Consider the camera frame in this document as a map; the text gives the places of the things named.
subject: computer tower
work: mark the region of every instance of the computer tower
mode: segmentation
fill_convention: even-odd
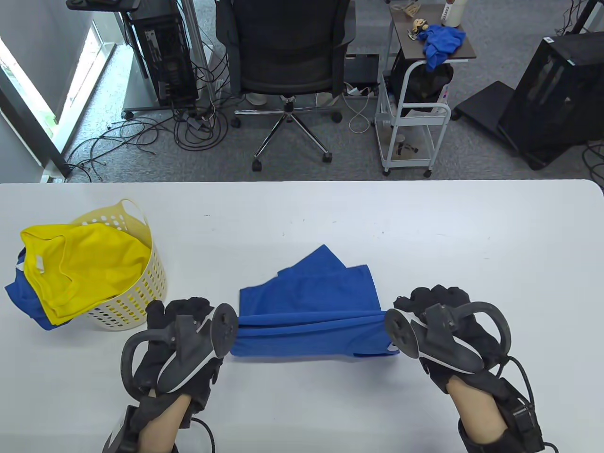
[[[498,128],[534,169],[603,139],[604,32],[544,38]]]
[[[197,79],[176,0],[144,0],[130,19],[159,105],[193,106]]]

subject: chair base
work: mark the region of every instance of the chair base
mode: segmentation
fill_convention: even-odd
[[[262,163],[259,161],[260,155],[266,149],[266,146],[271,142],[275,133],[279,130],[284,122],[296,123],[304,133],[323,151],[323,162],[330,163],[333,159],[332,154],[325,148],[325,145],[316,137],[314,133],[302,122],[296,113],[317,112],[317,113],[336,113],[339,109],[335,107],[294,107],[295,98],[287,98],[283,110],[236,110],[236,115],[281,115],[281,118],[273,126],[269,135],[264,139],[260,147],[254,153],[254,161],[252,163],[252,171],[261,172]]]

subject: black glove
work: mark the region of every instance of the black glove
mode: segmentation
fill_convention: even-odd
[[[196,321],[202,321],[214,309],[207,299],[193,297],[188,300],[175,300],[164,309],[164,304],[155,300],[147,306],[147,328],[164,329],[176,320],[176,315],[191,315]],[[166,343],[150,341],[147,353],[134,374],[134,383],[146,394],[156,390],[157,378],[167,360],[174,354]],[[184,394],[191,397],[191,404],[183,420],[183,428],[188,426],[192,414],[205,409],[210,396],[210,381],[216,383],[222,359],[211,359],[195,376],[178,391],[169,394],[157,394],[156,397],[143,397],[139,409],[132,417],[132,429],[141,431],[147,423],[161,415],[177,398]]]
[[[399,297],[394,302],[394,308],[404,312],[412,312],[419,317],[424,311],[435,304],[459,307],[469,304],[470,298],[467,293],[457,287],[446,289],[442,285],[428,288],[416,288],[411,293],[411,298]],[[446,384],[450,378],[458,376],[466,384],[491,393],[493,395],[507,394],[503,384],[488,370],[504,360],[504,354],[499,342],[483,327],[478,324],[474,315],[463,318],[460,322],[455,336],[472,346],[482,356],[485,370],[477,374],[456,373],[426,358],[420,358],[420,362],[426,373],[443,392],[448,393]]]

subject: forearm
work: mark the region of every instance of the forearm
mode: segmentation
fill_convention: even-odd
[[[507,425],[492,395],[466,385],[456,376],[447,384],[447,391],[457,407],[468,437],[473,442],[486,445],[501,438]]]
[[[155,420],[151,420],[141,431],[138,453],[170,453],[176,441],[176,433],[190,403],[190,396],[180,395],[163,414]]]

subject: blue cloth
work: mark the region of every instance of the blue cloth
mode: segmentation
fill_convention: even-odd
[[[391,355],[367,266],[347,269],[326,247],[240,291],[236,356]]]
[[[426,31],[418,35],[418,38],[426,42],[423,47],[427,61],[426,70],[433,72],[436,66],[441,65],[463,45],[466,33],[452,27],[430,25]]]
[[[25,261],[25,249],[19,253],[17,258],[17,266]],[[34,319],[35,322],[40,325],[44,330],[53,330],[60,326],[54,326],[48,320],[40,299],[34,289],[31,287],[30,282],[27,281],[23,271],[17,267],[16,276],[14,282],[5,287],[8,297],[10,297],[13,304],[30,318]]]
[[[338,260],[338,257],[326,245],[321,245],[298,264],[279,271],[277,275],[279,277],[301,277],[303,275],[318,275],[322,272],[336,272],[345,269],[346,266],[342,264],[342,261]]]

